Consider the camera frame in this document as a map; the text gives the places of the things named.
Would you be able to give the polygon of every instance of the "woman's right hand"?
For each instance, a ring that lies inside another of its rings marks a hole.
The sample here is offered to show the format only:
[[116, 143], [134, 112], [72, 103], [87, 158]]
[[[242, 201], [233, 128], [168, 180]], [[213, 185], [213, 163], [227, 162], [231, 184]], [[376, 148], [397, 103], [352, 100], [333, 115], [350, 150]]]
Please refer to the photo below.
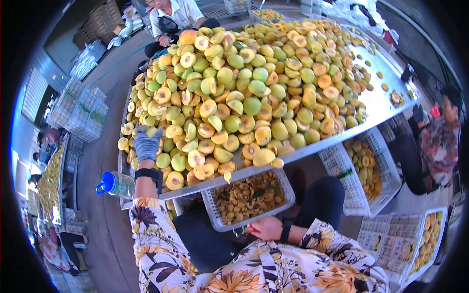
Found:
[[147, 134], [148, 126], [137, 126], [137, 134], [135, 134], [134, 148], [135, 155], [140, 163], [143, 160], [153, 160], [156, 162], [156, 153], [159, 148], [159, 141], [163, 135], [163, 128], [159, 128], [157, 132], [149, 137]]
[[251, 234], [262, 241], [280, 240], [283, 230], [282, 222], [273, 216], [252, 221], [247, 227], [253, 228]]
[[162, 47], [169, 47], [171, 45], [169, 43], [169, 41], [171, 41], [171, 39], [168, 36], [161, 36], [161, 37], [159, 37], [158, 41], [159, 41], [159, 44]]

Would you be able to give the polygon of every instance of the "plastic water bottle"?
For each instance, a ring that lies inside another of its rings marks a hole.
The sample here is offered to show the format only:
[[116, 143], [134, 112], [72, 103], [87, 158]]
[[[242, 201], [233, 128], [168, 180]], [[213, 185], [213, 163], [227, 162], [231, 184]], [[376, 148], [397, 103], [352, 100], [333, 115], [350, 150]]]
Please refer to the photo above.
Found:
[[96, 193], [101, 195], [105, 192], [131, 200], [134, 198], [135, 179], [117, 171], [104, 172], [101, 183], [96, 186]]

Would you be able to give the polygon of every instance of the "black wristband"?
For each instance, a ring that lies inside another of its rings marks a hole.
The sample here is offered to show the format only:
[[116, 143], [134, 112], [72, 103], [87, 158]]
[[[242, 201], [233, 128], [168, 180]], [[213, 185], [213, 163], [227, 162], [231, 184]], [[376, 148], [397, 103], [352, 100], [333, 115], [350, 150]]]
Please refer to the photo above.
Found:
[[283, 222], [283, 230], [282, 234], [280, 235], [280, 242], [288, 243], [288, 236], [290, 235], [290, 228], [293, 225], [293, 221], [285, 220]]
[[138, 177], [150, 177], [156, 184], [158, 194], [161, 194], [163, 186], [163, 172], [156, 169], [142, 168], [135, 171], [135, 180], [137, 180]]

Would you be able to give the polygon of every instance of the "floral shirt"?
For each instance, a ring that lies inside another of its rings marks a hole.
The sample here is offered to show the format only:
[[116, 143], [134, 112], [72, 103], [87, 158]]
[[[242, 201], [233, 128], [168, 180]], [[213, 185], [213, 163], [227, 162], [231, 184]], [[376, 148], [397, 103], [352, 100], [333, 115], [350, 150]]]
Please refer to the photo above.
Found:
[[427, 191], [431, 191], [431, 179], [438, 184], [446, 184], [458, 162], [459, 122], [448, 123], [444, 117], [434, 117], [430, 124], [420, 132], [422, 167]]
[[373, 257], [318, 219], [298, 246], [256, 240], [231, 263], [198, 275], [161, 203], [136, 198], [129, 212], [142, 292], [389, 292]]

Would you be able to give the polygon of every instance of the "crate of peach halves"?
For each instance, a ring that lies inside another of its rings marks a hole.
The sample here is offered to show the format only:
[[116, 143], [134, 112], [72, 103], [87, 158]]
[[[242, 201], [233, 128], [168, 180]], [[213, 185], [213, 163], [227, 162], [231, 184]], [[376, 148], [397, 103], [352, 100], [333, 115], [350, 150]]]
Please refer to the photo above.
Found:
[[358, 242], [398, 285], [410, 284], [435, 261], [447, 218], [447, 207], [415, 215], [364, 218]]

